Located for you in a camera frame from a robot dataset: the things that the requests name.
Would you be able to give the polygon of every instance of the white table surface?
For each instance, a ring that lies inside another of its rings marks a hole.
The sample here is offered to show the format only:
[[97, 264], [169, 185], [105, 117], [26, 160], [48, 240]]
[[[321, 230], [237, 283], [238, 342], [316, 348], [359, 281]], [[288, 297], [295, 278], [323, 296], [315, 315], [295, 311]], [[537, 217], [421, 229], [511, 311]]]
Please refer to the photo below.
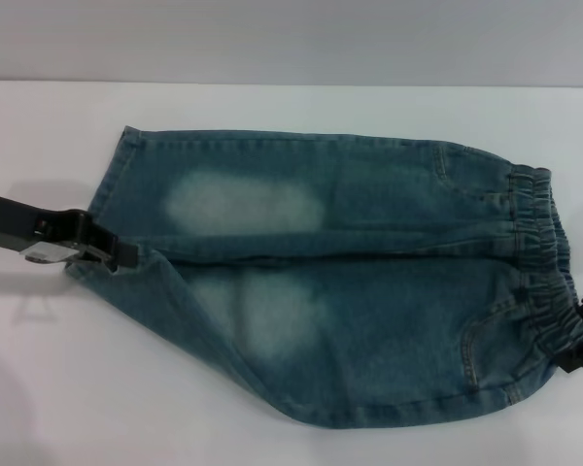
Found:
[[[583, 89], [0, 83], [0, 195], [85, 208], [126, 124], [450, 140], [545, 166], [583, 292]], [[474, 420], [318, 429], [60, 271], [0, 250], [0, 466], [583, 464], [583, 371]]]

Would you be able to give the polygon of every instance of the white backdrop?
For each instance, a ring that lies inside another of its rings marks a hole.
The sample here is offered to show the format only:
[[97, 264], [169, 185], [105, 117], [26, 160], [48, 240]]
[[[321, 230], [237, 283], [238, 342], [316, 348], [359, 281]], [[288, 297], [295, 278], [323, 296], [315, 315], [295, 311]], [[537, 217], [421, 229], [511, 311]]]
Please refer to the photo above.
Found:
[[[124, 125], [451, 140], [555, 173], [583, 292], [583, 89], [0, 83], [0, 195], [86, 207]], [[0, 250], [0, 466], [583, 464], [583, 371], [445, 425], [300, 425]]]
[[0, 0], [0, 79], [583, 86], [583, 0]]

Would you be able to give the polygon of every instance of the jeans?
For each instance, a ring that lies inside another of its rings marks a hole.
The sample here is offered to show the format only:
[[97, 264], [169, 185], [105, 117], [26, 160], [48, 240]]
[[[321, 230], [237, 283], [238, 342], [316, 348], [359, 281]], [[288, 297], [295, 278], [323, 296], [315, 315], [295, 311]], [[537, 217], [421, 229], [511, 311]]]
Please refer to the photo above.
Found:
[[67, 271], [297, 420], [481, 416], [583, 341], [550, 179], [445, 142], [126, 128], [89, 210], [139, 267]]

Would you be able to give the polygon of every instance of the gray wall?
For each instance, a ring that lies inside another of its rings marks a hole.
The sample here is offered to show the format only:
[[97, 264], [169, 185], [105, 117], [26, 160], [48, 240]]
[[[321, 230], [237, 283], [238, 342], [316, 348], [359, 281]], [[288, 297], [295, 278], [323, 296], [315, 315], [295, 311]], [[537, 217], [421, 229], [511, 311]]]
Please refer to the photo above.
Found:
[[583, 86], [583, 0], [0, 0], [0, 80]]

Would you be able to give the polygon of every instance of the denim pants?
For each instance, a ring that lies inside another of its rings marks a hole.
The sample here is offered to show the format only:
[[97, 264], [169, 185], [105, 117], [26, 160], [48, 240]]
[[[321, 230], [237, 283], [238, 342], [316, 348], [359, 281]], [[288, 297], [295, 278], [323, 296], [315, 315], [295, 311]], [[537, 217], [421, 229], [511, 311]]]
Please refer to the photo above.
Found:
[[583, 341], [550, 178], [444, 142], [126, 128], [89, 210], [139, 266], [67, 271], [297, 420], [481, 416]]

